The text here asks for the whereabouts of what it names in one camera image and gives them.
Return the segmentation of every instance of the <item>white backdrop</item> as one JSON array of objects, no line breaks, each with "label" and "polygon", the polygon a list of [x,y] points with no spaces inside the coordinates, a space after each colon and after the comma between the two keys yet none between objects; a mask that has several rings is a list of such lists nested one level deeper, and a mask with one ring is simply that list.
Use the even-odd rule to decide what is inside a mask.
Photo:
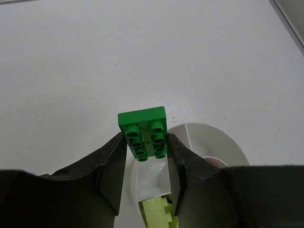
[{"label": "white backdrop", "polygon": [[304,59],[267,0],[42,0],[1,6],[0,31],[1,169],[52,173],[160,105],[251,164],[304,163]]}]

